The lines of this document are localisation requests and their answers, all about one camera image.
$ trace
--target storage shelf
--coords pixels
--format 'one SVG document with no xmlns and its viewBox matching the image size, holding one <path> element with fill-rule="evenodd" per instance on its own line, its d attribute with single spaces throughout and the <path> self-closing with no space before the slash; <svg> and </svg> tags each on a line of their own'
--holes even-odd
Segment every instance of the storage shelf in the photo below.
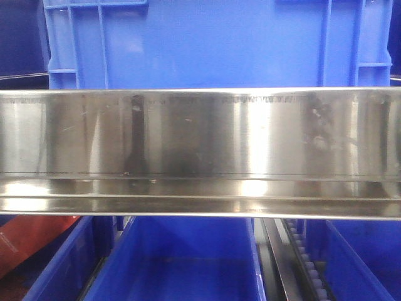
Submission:
<svg viewBox="0 0 401 301">
<path fill-rule="evenodd" d="M 0 212 L 401 219 L 400 95 L 1 92 Z"/>
</svg>

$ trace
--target metal bar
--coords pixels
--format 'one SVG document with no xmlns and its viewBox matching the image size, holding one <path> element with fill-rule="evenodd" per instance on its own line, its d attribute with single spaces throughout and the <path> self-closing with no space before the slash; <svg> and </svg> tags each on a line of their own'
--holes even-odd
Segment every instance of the metal bar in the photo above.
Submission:
<svg viewBox="0 0 401 301">
<path fill-rule="evenodd" d="M 282 301 L 285 300 L 284 288 L 265 227 L 261 218 L 254 220 L 255 240 L 262 271 L 264 292 L 268 300 Z"/>
<path fill-rule="evenodd" d="M 288 246 L 285 246 L 276 224 L 271 218 L 263 219 L 264 230 L 269 238 L 274 260 L 276 262 L 284 294 L 287 301 L 303 301 L 299 290 L 294 271 L 292 269 L 291 258 L 289 258 Z"/>
<path fill-rule="evenodd" d="M 0 213 L 401 219 L 401 89 L 0 92 Z"/>
</svg>

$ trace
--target blue storage box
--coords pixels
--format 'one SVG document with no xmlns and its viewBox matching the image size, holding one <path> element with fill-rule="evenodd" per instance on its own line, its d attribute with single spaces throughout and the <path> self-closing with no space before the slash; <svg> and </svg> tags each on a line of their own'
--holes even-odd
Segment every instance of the blue storage box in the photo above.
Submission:
<svg viewBox="0 0 401 301">
<path fill-rule="evenodd" d="M 137 217 L 84 300 L 266 300 L 251 220 Z"/>
<path fill-rule="evenodd" d="M 0 217 L 7 222 L 12 216 Z M 29 289 L 24 301 L 76 300 L 101 257 L 114 243 L 111 216 L 82 217 L 12 273 Z"/>
<path fill-rule="evenodd" d="M 51 88 L 389 85 L 392 0 L 43 0 Z"/>
<path fill-rule="evenodd" d="M 401 300 L 401 223 L 327 221 L 325 277 L 338 301 Z"/>
<path fill-rule="evenodd" d="M 47 71 L 49 46 L 41 0 L 0 1 L 0 62 L 0 79 Z"/>
</svg>

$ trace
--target orange object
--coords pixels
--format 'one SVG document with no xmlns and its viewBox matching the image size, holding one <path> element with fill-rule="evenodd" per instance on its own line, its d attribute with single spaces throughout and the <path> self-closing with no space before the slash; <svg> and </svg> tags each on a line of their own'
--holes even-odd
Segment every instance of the orange object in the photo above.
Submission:
<svg viewBox="0 0 401 301">
<path fill-rule="evenodd" d="M 0 278 L 52 242 L 79 216 L 17 216 L 0 227 Z"/>
</svg>

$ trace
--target reflective metal surface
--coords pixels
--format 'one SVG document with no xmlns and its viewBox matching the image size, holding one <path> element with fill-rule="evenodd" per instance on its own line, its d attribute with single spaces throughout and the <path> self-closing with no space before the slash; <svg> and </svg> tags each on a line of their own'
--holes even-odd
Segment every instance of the reflective metal surface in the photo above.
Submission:
<svg viewBox="0 0 401 301">
<path fill-rule="evenodd" d="M 401 219 L 401 90 L 0 92 L 0 212 Z"/>
</svg>

